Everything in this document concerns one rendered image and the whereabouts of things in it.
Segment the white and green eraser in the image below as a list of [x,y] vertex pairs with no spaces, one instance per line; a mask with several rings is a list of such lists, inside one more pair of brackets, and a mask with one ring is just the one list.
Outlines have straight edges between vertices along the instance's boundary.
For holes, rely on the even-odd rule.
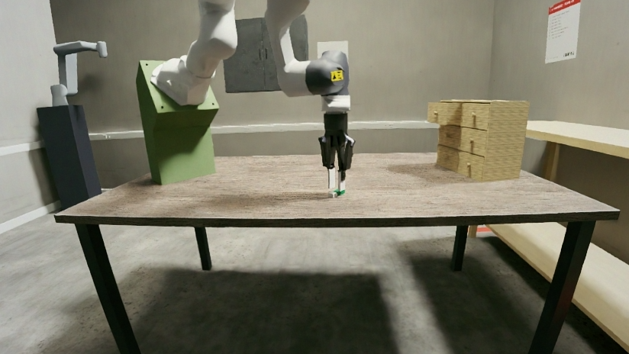
[[344,193],[345,193],[345,189],[344,189],[343,191],[338,191],[338,189],[336,189],[336,190],[334,190],[334,191],[329,192],[329,193],[328,193],[328,197],[330,197],[330,198],[336,198],[337,196],[342,195],[342,194],[344,194]]

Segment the light wooden chest of drawers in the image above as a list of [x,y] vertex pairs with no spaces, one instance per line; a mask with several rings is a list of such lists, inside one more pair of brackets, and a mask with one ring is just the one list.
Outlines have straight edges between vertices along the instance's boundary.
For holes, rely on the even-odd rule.
[[[438,134],[437,145],[437,157],[438,148],[440,145],[452,147],[458,149],[458,159],[456,170],[443,166],[447,169],[458,172],[458,163],[460,151],[466,151],[468,153],[474,153],[476,155],[484,156],[484,165],[482,171],[482,180],[473,178],[472,176],[458,172],[462,175],[468,176],[480,182],[495,182],[519,179],[521,171],[521,161],[524,151],[524,142],[527,130],[527,119],[529,113],[530,102],[510,102],[510,101],[477,101],[477,100],[440,100],[440,102],[462,102],[462,115],[460,126],[460,140],[461,131],[463,127],[471,127],[476,129],[487,130],[487,139],[485,146],[485,155],[474,153],[468,150],[460,149],[454,146],[448,146],[439,143],[440,126]],[[463,106],[465,103],[490,103],[489,110],[489,125],[488,128],[472,127],[462,125],[463,122]]]

